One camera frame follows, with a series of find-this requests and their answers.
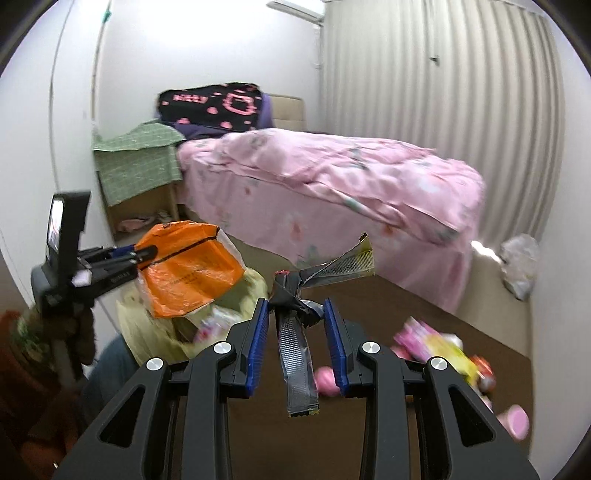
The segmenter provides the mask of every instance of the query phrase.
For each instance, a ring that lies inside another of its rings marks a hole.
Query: beige headboard
[[[306,113],[301,98],[286,95],[270,95],[273,108],[273,123],[277,128],[306,131]]]

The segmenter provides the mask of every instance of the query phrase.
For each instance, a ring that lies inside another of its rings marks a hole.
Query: pink bedspread
[[[484,183],[394,140],[265,129],[183,144],[180,200],[247,244],[306,267],[363,232],[379,275],[449,312],[461,299]]]

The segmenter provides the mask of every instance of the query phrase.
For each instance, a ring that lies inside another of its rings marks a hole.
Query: white curtain
[[[486,181],[480,240],[539,238],[563,139],[562,77],[545,18],[499,0],[327,4],[325,129],[433,147]]]

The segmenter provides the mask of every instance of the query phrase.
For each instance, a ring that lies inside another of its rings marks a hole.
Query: white plastic bag
[[[526,300],[538,273],[540,247],[537,242],[522,233],[503,243],[499,256],[505,262],[501,268],[505,287],[516,299]]]

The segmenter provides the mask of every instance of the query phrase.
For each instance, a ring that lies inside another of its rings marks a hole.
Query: green cloth
[[[95,164],[107,204],[182,180],[175,152],[182,140],[174,128],[155,121],[109,140],[95,135]]]

